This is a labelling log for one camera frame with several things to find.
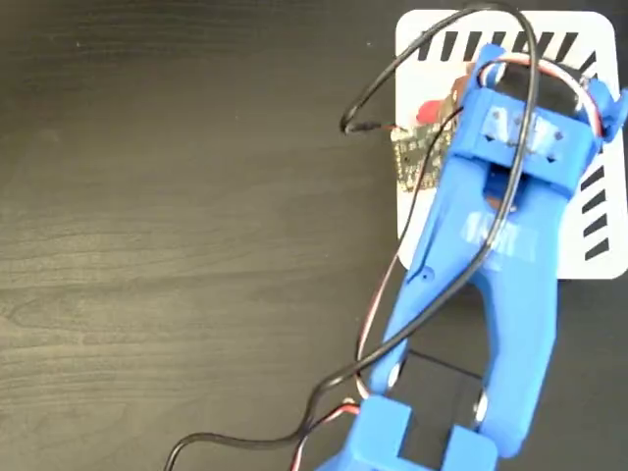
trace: black wire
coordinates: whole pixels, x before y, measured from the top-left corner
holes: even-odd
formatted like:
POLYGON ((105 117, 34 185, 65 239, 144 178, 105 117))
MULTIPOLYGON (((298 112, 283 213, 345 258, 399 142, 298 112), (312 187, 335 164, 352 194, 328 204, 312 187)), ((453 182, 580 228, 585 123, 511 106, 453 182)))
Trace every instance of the black wire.
POLYGON ((506 12, 513 16, 518 21, 518 23, 521 24, 526 34, 526 40, 528 43, 528 49, 530 54, 530 79, 528 83, 528 93, 525 102, 525 109, 521 121, 521 129, 514 159, 512 161, 512 168, 510 169, 510 175, 508 178, 506 190, 504 192, 503 199, 501 200, 501 204, 499 205, 499 209, 497 210, 497 214, 495 216, 493 224, 491 225, 489 233, 487 234, 487 238, 478 253, 475 255, 473 260, 471 260, 469 265, 464 270, 462 270, 462 272, 434 299, 434 301, 432 301, 422 312, 417 313, 417 316, 403 329, 401 329, 396 335, 382 343, 375 350, 365 355, 364 358, 362 358, 360 361, 353 362, 338 369, 338 371, 327 376, 318 385, 316 385, 316 387, 314 387, 307 399, 303 416, 294 431, 283 437, 278 437, 270 440, 246 440, 214 433, 191 434, 179 440, 177 444, 173 447, 170 455, 168 456, 164 471, 172 471, 175 465, 175 461, 181 450, 185 446, 193 444, 195 442, 211 442, 215 444, 228 445, 238 448, 262 449, 291 444, 301 439, 306 435, 306 433, 310 429, 310 426, 313 423, 316 405, 318 404, 323 394, 344 383, 345 381, 350 380, 351 378, 353 378, 353 376, 355 376, 357 372, 370 367, 379 359, 384 357, 387 353, 389 353, 391 350, 393 350, 393 348, 395 348, 398 344, 414 334, 415 331, 417 331, 434 316, 434 314, 443 306, 443 304, 445 304, 445 302, 447 302, 459 289, 466 285, 471 276, 478 270, 478 268, 480 268, 486 256, 491 251, 491 247, 496 242, 499 231, 501 230, 501 227, 512 206, 512 202, 517 187, 519 185, 519 180, 521 178, 521 172, 523 170, 525 143, 527 141, 528 132, 530 129, 532 114, 537 103, 539 87, 539 56, 537 52, 537 40, 532 26, 526 20, 526 18, 518 10, 509 5, 504 5, 500 3, 482 3, 476 6, 465 8, 464 10, 456 12, 451 16, 445 18, 444 20, 441 20, 440 22, 431 26, 419 38, 412 41, 412 43, 399 56, 397 56, 384 69, 384 71, 379 74, 377 78, 364 89, 362 93, 360 93, 360 95, 358 95, 358 97, 354 100, 351 106, 342 115, 342 118, 340 120, 340 129, 343 132, 350 132, 350 122, 353 120, 358 110, 362 106, 364 106, 364 104, 373 95, 373 93, 375 93, 375 91, 377 91, 377 89, 380 88, 380 86, 382 86, 382 84, 393 74, 394 70, 399 66, 399 64, 401 64, 405 59, 410 57, 414 51, 421 47, 421 45, 423 45, 425 42, 430 40, 437 32, 439 32, 443 28, 450 26, 457 20, 466 17, 467 15, 471 15, 473 13, 481 11, 506 12))
POLYGON ((447 370, 456 371, 458 373, 463 374, 464 376, 473 378, 474 380, 482 381, 482 376, 478 375, 477 373, 474 373, 469 370, 465 370, 464 368, 461 368, 459 366, 455 366, 454 364, 449 363, 448 361, 441 360, 440 358, 437 358, 436 356, 428 355, 427 353, 423 353, 422 351, 415 350, 414 348, 408 348, 408 354, 414 355, 417 358, 421 358, 422 360, 429 361, 430 363, 434 363, 436 365, 442 366, 446 368, 447 370))
POLYGON ((340 408, 346 406, 347 404, 343 404, 343 405, 339 405, 334 407, 332 410, 330 410, 327 414, 325 414, 323 417, 321 417, 320 419, 318 419, 316 422, 314 422, 310 428, 308 429, 307 433, 299 440, 298 444, 296 444, 296 447, 294 448, 294 452, 292 453, 292 460, 290 462, 290 470, 292 469, 292 464, 294 463, 294 461, 296 460, 296 454, 298 453, 298 448, 301 445, 301 443, 310 437, 310 435, 312 435, 312 433, 318 429, 320 426, 324 425, 329 418, 340 408))
MULTIPOLYGON (((419 196, 419 191, 420 191, 419 188, 421 187, 421 183, 423 182, 423 178, 425 177, 425 172, 426 172, 426 169, 428 168, 428 162, 430 161, 432 152, 434 151, 434 147, 436 146, 436 143, 439 141, 439 139, 443 135, 443 132, 445 132, 447 125, 451 123, 455 119, 455 117, 460 114, 461 111, 462 111, 462 107, 457 108, 453 110, 451 113, 449 113, 449 116, 447 116, 445 120, 441 123, 441 125, 436 131, 436 134, 434 134, 434 137, 430 141, 428 150, 425 152, 425 159, 423 161, 423 165, 421 166, 421 170, 419 171, 419 175, 417 176, 415 184, 414 184, 414 191, 412 191, 412 201, 410 202, 410 209, 408 211, 408 217, 405 220, 405 224, 403 225, 403 230, 401 231, 401 235, 399 236, 399 246, 401 246, 401 244, 403 243, 403 240, 405 239, 405 235, 407 234, 408 229, 410 228, 410 221, 412 220, 412 215, 414 214, 414 207, 416 206, 416 202, 419 196)), ((360 353, 360 336, 358 336, 355 342, 355 349, 354 349, 353 357, 356 361, 359 360, 358 358, 359 353, 360 353)), ((362 381, 362 383, 364 383, 364 381, 362 380, 362 373, 360 371, 358 371, 355 374, 355 376, 357 376, 358 379, 362 381)))

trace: white card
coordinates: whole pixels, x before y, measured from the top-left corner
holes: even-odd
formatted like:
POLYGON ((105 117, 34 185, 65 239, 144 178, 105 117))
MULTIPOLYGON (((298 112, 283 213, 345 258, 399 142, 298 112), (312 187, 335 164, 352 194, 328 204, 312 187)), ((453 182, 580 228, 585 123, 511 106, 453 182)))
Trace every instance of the white card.
MULTIPOLYGON (((449 16, 451 10, 414 10, 396 27, 399 54, 421 31, 449 16)), ((523 12, 535 29, 543 56, 586 75, 598 75, 615 98, 619 95, 615 33, 602 15, 591 12, 523 12)), ((466 61, 481 47, 500 42, 506 50, 521 50, 525 37, 508 14, 482 12, 463 18, 437 34, 428 47, 414 53, 396 73, 395 119, 413 123, 420 105, 445 98, 453 81, 464 75, 466 61)), ((419 193, 414 217, 400 251, 408 267, 436 191, 419 193)), ((397 189, 397 234, 407 219, 411 195, 397 189)), ((558 277, 611 279, 628 268, 628 209, 624 144, 620 133, 604 146, 581 180, 567 206, 559 235, 558 277)))

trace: black stripe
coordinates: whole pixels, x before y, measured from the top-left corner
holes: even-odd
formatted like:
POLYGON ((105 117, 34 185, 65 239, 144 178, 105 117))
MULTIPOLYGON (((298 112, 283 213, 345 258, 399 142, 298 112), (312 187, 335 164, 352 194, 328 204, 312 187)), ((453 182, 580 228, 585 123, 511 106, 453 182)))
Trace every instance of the black stripe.
POLYGON ((595 170, 592 174, 590 174, 581 184, 580 190, 584 191, 593 183, 597 182, 600 179, 604 178, 604 165, 600 166, 597 170, 595 170))
POLYGON ((478 43, 480 42, 480 38, 482 37, 481 31, 471 31, 469 32, 469 39, 467 40, 467 47, 464 50, 464 62, 469 62, 473 60, 473 56, 475 56, 475 50, 478 48, 478 43))
POLYGON ((541 33, 541 37, 539 38, 539 43, 537 44, 537 49, 539 50, 539 56, 543 57, 546 53, 546 49, 550 45, 550 41, 553 38, 553 32, 543 32, 541 33))
POLYGON ((602 214, 597 219, 595 219, 593 223, 587 226, 582 234, 584 235, 584 237, 590 236, 595 231, 599 231, 601 228, 605 228, 606 226, 608 226, 608 220, 606 219, 606 215, 602 214))
POLYGON ((562 44, 558 48, 558 53, 556 54, 556 62, 562 62, 567 54, 569 53, 569 49, 573 46, 573 43, 576 41, 576 37, 578 37, 577 32, 568 32, 565 34, 565 37, 562 39, 562 44))
POLYGON ((587 253, 585 253, 585 260, 591 260, 601 253, 608 252, 609 249, 610 247, 608 246, 608 238, 605 238, 602 242, 593 247, 591 250, 587 250, 587 253))
POLYGON ((602 190, 598 194, 596 194, 592 199, 587 201, 585 205, 582 207, 582 214, 585 214, 588 211, 591 211, 593 208, 602 204, 606 201, 606 191, 602 190))
POLYGON ((448 61, 451 57, 451 51, 455 45, 455 39, 458 37, 458 31, 447 31, 445 33, 445 41, 443 43, 443 50, 441 51, 441 61, 448 61))
POLYGON ((591 55, 587 58, 587 60, 582 64, 582 66, 580 66, 580 68, 578 68, 578 71, 580 73, 584 73, 587 71, 587 69, 589 69, 591 66, 594 65, 594 63, 597 60, 597 56, 596 56, 596 51, 593 51, 591 53, 591 55))
POLYGON ((512 45, 512 52, 523 52, 523 46, 526 45, 526 33, 523 31, 517 32, 517 38, 512 45))
POLYGON ((493 39, 491 40, 491 43, 496 44, 497 46, 501 46, 505 37, 506 31, 495 31, 493 33, 493 39))
POLYGON ((425 44, 419 47, 419 61, 425 61, 428 58, 428 53, 430 52, 430 46, 432 45, 432 38, 427 40, 425 44))

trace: red component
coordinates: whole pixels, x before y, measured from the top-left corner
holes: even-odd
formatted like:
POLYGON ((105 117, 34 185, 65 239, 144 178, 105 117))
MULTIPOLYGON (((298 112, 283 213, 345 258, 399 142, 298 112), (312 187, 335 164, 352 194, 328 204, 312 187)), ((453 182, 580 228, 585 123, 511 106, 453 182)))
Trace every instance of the red component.
POLYGON ((426 101, 419 108, 416 115, 416 121, 419 125, 430 125, 439 121, 439 111, 441 110, 442 100, 426 101))

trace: table surface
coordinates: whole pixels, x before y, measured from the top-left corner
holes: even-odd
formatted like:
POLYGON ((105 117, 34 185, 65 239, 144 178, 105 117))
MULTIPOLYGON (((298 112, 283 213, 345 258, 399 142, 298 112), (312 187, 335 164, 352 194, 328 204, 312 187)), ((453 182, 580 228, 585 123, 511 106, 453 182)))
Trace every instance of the table surface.
MULTIPOLYGON (((625 2, 549 3, 604 13, 628 46, 625 2)), ((2 2, 3 469, 154 471, 192 431, 294 427, 350 359, 395 244, 390 145, 341 136, 340 112, 405 11, 459 5, 2 2)), ((366 114, 393 115, 391 86, 366 114)), ((534 430, 500 469, 626 469, 627 280, 561 286, 534 430)), ((480 371, 477 293, 414 341, 480 371)), ((303 469, 347 427, 317 434, 303 469)), ((286 469, 290 453, 198 445, 178 471, 286 469)))

